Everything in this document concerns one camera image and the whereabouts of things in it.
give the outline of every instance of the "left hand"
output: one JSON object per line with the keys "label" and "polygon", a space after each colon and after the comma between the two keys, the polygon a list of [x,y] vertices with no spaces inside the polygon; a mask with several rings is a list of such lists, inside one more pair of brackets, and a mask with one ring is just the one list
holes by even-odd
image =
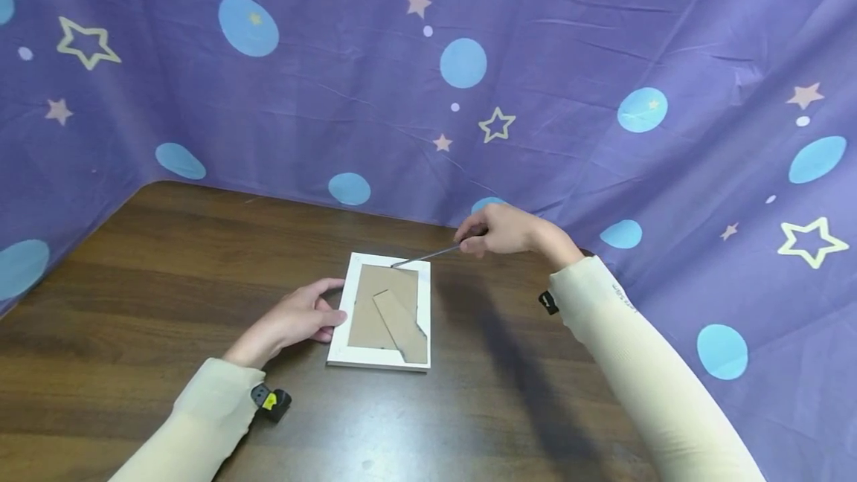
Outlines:
{"label": "left hand", "polygon": [[284,347],[306,339],[330,342],[333,328],[344,323],[347,315],[331,308],[321,295],[344,284],[343,279],[320,279],[284,296],[241,335],[224,359],[260,369]]}

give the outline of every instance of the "right hand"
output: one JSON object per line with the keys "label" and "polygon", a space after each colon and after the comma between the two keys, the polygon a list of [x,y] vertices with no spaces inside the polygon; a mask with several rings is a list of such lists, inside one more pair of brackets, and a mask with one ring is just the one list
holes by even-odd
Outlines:
{"label": "right hand", "polygon": [[[483,236],[468,236],[487,228]],[[546,219],[516,209],[509,204],[488,204],[465,219],[455,232],[464,253],[482,258],[492,253],[537,251],[554,267],[565,268],[584,258],[564,230]]]}
{"label": "right hand", "polygon": [[[461,243],[461,251],[480,258],[486,251],[536,251],[537,234],[547,230],[548,226],[553,224],[512,205],[488,204],[461,223],[455,233],[455,241]],[[484,236],[467,236],[485,228],[487,234]]]}

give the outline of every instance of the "yellow label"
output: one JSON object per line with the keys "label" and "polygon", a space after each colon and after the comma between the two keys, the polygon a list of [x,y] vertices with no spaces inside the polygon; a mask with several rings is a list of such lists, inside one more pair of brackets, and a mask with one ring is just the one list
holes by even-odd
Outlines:
{"label": "yellow label", "polygon": [[269,397],[265,398],[265,403],[263,404],[263,408],[266,410],[271,410],[277,404],[277,396],[274,393],[269,393]]}

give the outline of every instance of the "blue polka dot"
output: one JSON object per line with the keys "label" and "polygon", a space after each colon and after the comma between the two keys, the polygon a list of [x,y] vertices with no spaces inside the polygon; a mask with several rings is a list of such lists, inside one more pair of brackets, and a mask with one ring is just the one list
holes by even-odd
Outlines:
{"label": "blue polka dot", "polygon": [[604,229],[601,234],[601,240],[620,250],[630,250],[641,243],[642,239],[643,228],[633,219],[622,219],[621,222]]}
{"label": "blue polka dot", "polygon": [[479,211],[482,207],[489,204],[490,202],[505,202],[500,198],[482,198],[479,201],[475,202],[472,207],[470,207],[470,213],[474,213]]}
{"label": "blue polka dot", "polygon": [[709,324],[699,332],[697,353],[705,370],[717,379],[734,380],[748,368],[748,343],[723,324]]}
{"label": "blue polka dot", "polygon": [[266,56],[280,43],[280,29],[265,8],[250,0],[223,0],[218,12],[226,40],[248,56]]}
{"label": "blue polka dot", "polygon": [[41,240],[22,240],[0,251],[0,300],[23,294],[45,273],[51,249]]}
{"label": "blue polka dot", "polygon": [[803,184],[826,176],[845,154],[847,140],[841,136],[828,136],[801,149],[789,168],[789,180]]}
{"label": "blue polka dot", "polygon": [[472,88],[487,70],[485,49],[470,38],[450,43],[440,55],[440,75],[453,88]]}
{"label": "blue polka dot", "polygon": [[199,180],[205,177],[205,166],[196,156],[179,144],[160,144],[155,150],[158,164],[177,176]]}
{"label": "blue polka dot", "polygon": [[669,106],[667,96],[660,89],[640,88],[622,100],[616,117],[626,131],[648,132],[661,125]]}
{"label": "blue polka dot", "polygon": [[15,0],[0,0],[0,25],[9,23],[15,15]]}
{"label": "blue polka dot", "polygon": [[339,173],[327,183],[330,195],[343,205],[363,205],[370,199],[370,184],[356,173]]}

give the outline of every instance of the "white picture frame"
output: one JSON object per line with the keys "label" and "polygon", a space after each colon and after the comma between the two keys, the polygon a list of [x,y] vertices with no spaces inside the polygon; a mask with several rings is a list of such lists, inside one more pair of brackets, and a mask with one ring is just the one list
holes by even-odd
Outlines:
{"label": "white picture frame", "polygon": [[333,330],[330,351],[327,352],[327,364],[341,366],[356,366],[374,369],[415,370],[426,373],[431,368],[431,264],[426,261],[414,261],[402,264],[401,269],[417,272],[417,325],[426,334],[428,357],[425,363],[406,363],[398,350],[384,348],[363,348],[348,346],[351,334],[351,317],[354,313],[354,303],[357,297],[357,284],[363,266],[393,266],[405,259],[369,255],[367,253],[351,253],[348,263],[348,273],[345,274],[345,286],[339,309],[348,313],[345,322]]}

